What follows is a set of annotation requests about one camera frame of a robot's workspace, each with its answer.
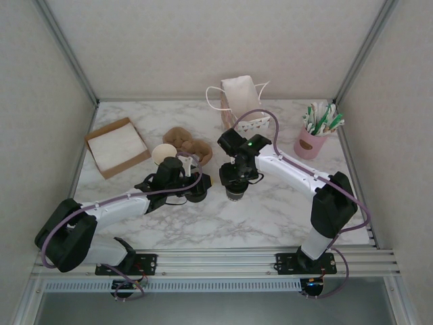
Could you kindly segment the white paper napkin stack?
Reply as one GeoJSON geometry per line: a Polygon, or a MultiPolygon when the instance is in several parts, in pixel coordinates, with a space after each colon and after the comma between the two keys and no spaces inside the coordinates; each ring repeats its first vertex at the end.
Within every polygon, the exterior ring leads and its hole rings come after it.
{"type": "Polygon", "coordinates": [[[100,171],[112,169],[147,150],[132,123],[90,139],[88,144],[100,171]]]}

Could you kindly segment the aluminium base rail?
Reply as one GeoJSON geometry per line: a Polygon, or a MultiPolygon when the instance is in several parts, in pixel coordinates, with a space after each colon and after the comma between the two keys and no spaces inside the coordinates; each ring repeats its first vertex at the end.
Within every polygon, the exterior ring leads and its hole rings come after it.
{"type": "MultiPolygon", "coordinates": [[[[400,269],[392,250],[372,246],[339,246],[343,254],[334,255],[337,273],[328,278],[399,276],[400,269]]],[[[156,254],[157,279],[163,278],[276,278],[277,253],[293,253],[294,247],[282,248],[210,248],[140,250],[156,254]]]]}

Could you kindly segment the aluminium back table rail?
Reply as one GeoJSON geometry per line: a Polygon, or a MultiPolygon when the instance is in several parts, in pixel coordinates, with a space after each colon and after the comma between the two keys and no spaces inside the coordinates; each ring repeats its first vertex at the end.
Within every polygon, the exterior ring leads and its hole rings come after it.
{"type": "MultiPolygon", "coordinates": [[[[99,102],[164,102],[164,101],[205,101],[205,97],[101,97],[99,102]]],[[[294,100],[294,101],[331,101],[330,97],[265,97],[262,100],[294,100]]]]}

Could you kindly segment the cartoon animal paper gift bag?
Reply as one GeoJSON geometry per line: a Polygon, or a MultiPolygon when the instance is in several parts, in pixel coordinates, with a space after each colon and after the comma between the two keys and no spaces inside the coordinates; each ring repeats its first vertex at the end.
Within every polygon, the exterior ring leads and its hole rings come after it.
{"type": "Polygon", "coordinates": [[[270,116],[264,112],[253,112],[245,116],[238,124],[238,118],[247,112],[262,108],[261,95],[264,88],[269,84],[255,84],[250,75],[224,79],[220,87],[209,86],[205,90],[207,104],[221,113],[224,129],[235,127],[241,135],[265,134],[269,127],[270,116]],[[210,103],[209,91],[218,91],[220,95],[220,106],[215,107],[210,103]]]}

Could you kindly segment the single black paper cup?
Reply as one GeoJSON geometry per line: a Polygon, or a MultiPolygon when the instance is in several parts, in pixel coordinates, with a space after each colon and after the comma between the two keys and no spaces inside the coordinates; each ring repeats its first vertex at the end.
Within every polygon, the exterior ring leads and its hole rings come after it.
{"type": "Polygon", "coordinates": [[[225,186],[226,196],[231,201],[237,202],[243,198],[248,186],[248,182],[230,183],[225,186]]]}

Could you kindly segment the aluminium frame post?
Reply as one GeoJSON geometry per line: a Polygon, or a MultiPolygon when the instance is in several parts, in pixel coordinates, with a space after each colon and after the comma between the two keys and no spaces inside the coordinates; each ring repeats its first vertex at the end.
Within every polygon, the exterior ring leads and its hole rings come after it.
{"type": "Polygon", "coordinates": [[[350,65],[341,86],[333,98],[333,103],[335,105],[340,105],[346,97],[399,2],[400,0],[384,0],[373,24],[369,28],[366,37],[350,65]]]}
{"type": "Polygon", "coordinates": [[[73,74],[75,75],[78,83],[80,84],[82,90],[85,92],[86,96],[90,99],[91,103],[95,108],[99,106],[99,98],[95,94],[91,83],[89,82],[80,62],[78,61],[70,42],[67,40],[60,23],[55,17],[49,3],[47,0],[31,0],[33,5],[39,12],[42,20],[46,24],[48,31],[51,33],[53,39],[58,45],[59,50],[64,56],[66,63],[71,68],[73,74]]]}

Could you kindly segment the brown pulp cup carrier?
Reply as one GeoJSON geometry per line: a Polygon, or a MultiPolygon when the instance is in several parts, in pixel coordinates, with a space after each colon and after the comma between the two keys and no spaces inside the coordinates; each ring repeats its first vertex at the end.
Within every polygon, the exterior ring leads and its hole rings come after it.
{"type": "Polygon", "coordinates": [[[199,158],[199,163],[204,166],[209,163],[213,152],[209,144],[200,139],[194,139],[189,131],[182,127],[173,127],[162,137],[164,144],[174,146],[177,152],[187,152],[199,158]]]}

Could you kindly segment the stack of black cup lids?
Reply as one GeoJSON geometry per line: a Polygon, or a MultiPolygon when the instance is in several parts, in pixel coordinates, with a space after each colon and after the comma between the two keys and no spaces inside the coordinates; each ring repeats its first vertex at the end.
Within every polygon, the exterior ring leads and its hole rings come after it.
{"type": "Polygon", "coordinates": [[[199,203],[202,202],[207,196],[207,191],[195,191],[195,192],[188,192],[185,194],[185,198],[187,201],[192,203],[199,203]]]}

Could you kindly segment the brown cardboard napkin box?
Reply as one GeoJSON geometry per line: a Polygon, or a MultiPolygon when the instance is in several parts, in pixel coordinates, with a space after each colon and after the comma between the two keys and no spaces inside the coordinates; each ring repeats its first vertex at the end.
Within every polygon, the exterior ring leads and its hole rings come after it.
{"type": "MultiPolygon", "coordinates": [[[[94,160],[94,157],[93,157],[93,154],[92,154],[91,149],[89,147],[88,141],[90,139],[93,139],[95,137],[103,135],[103,134],[105,134],[107,132],[110,132],[110,131],[118,129],[118,128],[122,127],[122,126],[125,126],[128,123],[132,123],[129,118],[122,118],[122,119],[120,119],[118,121],[115,121],[113,123],[105,125],[104,127],[100,128],[100,129],[92,131],[92,132],[90,132],[89,134],[87,134],[85,136],[85,144],[87,145],[87,149],[90,152],[93,160],[94,160]]],[[[96,163],[95,163],[95,166],[97,167],[97,170],[99,171],[99,173],[101,174],[101,176],[104,179],[109,179],[109,178],[111,178],[111,177],[113,177],[113,176],[115,176],[115,175],[117,175],[119,173],[122,173],[123,171],[126,171],[127,169],[130,169],[131,167],[134,167],[135,165],[138,165],[139,163],[142,163],[143,161],[145,161],[145,160],[147,160],[149,158],[150,158],[150,151],[149,151],[149,149],[147,149],[144,153],[141,153],[138,156],[136,156],[136,157],[134,157],[134,158],[132,158],[132,159],[130,159],[130,160],[128,160],[128,161],[126,161],[126,162],[124,162],[124,163],[122,163],[122,164],[114,167],[114,168],[112,168],[112,169],[109,169],[107,171],[100,171],[99,168],[98,168],[98,166],[96,165],[96,163]]]]}

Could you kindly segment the right controller board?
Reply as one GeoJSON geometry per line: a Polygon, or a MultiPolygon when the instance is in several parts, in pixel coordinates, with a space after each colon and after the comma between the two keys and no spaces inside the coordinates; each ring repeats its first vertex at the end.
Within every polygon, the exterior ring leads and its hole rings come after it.
{"type": "Polygon", "coordinates": [[[300,293],[304,296],[316,297],[323,292],[323,278],[302,278],[300,284],[300,293]]]}

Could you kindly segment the stack of black paper cups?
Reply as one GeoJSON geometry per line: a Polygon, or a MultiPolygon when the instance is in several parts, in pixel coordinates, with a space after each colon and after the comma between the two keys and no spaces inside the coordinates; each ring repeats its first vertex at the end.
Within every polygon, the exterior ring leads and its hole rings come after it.
{"type": "Polygon", "coordinates": [[[176,157],[177,149],[171,144],[160,144],[156,146],[152,153],[152,160],[155,165],[159,166],[165,158],[176,157]]]}

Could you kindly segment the aluminium side table rail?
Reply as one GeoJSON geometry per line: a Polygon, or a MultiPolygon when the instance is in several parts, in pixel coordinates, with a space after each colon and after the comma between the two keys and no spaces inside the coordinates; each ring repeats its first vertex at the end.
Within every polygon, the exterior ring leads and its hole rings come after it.
{"type": "Polygon", "coordinates": [[[100,102],[97,101],[97,103],[92,107],[91,115],[88,119],[88,121],[85,122],[84,127],[82,130],[78,133],[78,152],[74,156],[76,158],[76,161],[73,165],[72,170],[72,178],[70,180],[70,186],[68,188],[68,192],[64,198],[62,198],[55,206],[54,211],[60,206],[60,203],[69,198],[74,198],[74,195],[76,194],[76,189],[78,187],[78,181],[81,174],[81,170],[84,165],[85,155],[87,152],[87,145],[85,144],[85,136],[92,130],[95,119],[99,110],[100,102]]]}
{"type": "MultiPolygon", "coordinates": [[[[362,189],[360,181],[359,181],[359,176],[358,176],[357,170],[355,168],[355,163],[353,160],[352,153],[350,151],[350,146],[349,146],[349,142],[348,142],[344,127],[340,127],[337,130],[337,132],[338,132],[338,138],[340,140],[342,152],[344,154],[346,164],[348,167],[350,182],[351,182],[354,196],[362,204],[366,205],[367,203],[365,202],[365,195],[363,193],[363,189],[362,189]]],[[[356,226],[357,225],[357,224],[355,224],[356,221],[359,221],[359,223],[364,223],[364,222],[366,222],[366,220],[367,220],[367,215],[366,215],[365,211],[361,207],[358,207],[358,212],[355,214],[355,221],[350,221],[349,226],[347,226],[347,228],[351,228],[351,227],[356,226]]],[[[363,229],[365,230],[365,232],[367,233],[368,238],[369,238],[367,244],[373,248],[378,248],[377,240],[375,238],[375,234],[374,234],[374,230],[373,230],[373,226],[371,225],[371,222],[364,225],[363,229]]]]}

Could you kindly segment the pink cylindrical holder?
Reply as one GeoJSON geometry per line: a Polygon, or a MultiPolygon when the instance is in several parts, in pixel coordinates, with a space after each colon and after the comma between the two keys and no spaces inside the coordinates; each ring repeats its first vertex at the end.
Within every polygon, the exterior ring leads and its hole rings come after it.
{"type": "Polygon", "coordinates": [[[294,142],[294,152],[302,159],[314,159],[319,154],[327,138],[328,136],[311,135],[305,126],[301,126],[298,137],[294,142]]]}

